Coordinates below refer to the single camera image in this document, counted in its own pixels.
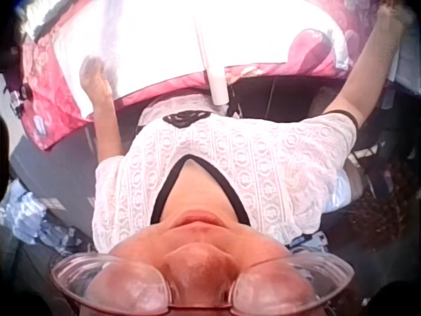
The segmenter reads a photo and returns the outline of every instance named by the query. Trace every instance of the white lace top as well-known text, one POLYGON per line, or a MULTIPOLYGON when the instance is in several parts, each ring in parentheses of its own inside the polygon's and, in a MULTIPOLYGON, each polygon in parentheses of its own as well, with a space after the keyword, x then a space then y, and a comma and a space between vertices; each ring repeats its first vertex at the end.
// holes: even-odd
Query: white lace top
POLYGON ((339 113, 286 124, 211 114, 183 129, 157 118, 126 156, 97 167, 95 246, 108 252, 146 227, 168 173, 187 154, 225 176, 254 229, 288 244, 318 229, 356 132, 339 113))

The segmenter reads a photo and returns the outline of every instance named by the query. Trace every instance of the lips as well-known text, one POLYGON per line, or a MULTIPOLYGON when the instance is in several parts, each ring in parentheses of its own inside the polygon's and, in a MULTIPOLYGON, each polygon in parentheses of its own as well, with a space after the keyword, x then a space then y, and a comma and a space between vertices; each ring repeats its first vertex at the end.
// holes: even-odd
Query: lips
POLYGON ((181 227, 194 222, 202 222, 226 228, 224 222, 222 222, 219 217, 208 211, 187 211, 177 219, 172 228, 181 227))

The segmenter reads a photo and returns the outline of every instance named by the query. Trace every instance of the eyeglasses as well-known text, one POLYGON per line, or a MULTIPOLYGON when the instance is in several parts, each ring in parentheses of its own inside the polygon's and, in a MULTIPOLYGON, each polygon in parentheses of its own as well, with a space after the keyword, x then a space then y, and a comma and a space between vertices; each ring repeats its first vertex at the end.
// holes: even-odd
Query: eyeglasses
POLYGON ((214 306, 184 306, 156 268, 99 253, 79 253, 56 264, 54 283, 95 315, 161 315, 170 307, 227 308, 238 315, 289 315, 314 309, 340 293, 354 270, 330 253, 299 253, 242 271, 229 296, 214 306))

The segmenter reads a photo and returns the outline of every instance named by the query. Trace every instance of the person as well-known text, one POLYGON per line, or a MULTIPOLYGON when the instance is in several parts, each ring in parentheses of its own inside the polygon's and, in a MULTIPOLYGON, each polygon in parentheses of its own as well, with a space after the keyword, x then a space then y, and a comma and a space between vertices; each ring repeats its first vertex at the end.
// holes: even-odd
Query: person
POLYGON ((348 264, 331 254, 291 256, 284 245, 318 229, 408 19, 401 7, 380 7, 323 115, 288 124, 234 119, 209 96, 185 90, 144 110, 145 126, 125 155, 101 61, 88 59, 80 83, 97 136, 93 239, 109 255, 66 259, 53 271, 57 282, 96 269, 82 301, 125 315, 225 304, 285 315, 338 293, 352 277, 348 264), (327 282, 334 290, 320 286, 327 282))

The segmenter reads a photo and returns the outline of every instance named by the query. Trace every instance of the nose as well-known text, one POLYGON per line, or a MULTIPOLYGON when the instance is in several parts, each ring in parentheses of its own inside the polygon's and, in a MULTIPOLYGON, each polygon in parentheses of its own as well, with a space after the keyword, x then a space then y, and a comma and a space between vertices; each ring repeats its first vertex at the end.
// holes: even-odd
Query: nose
POLYGON ((238 276, 231 256, 206 243, 188 244, 169 253, 161 271, 176 307, 225 307, 238 276))

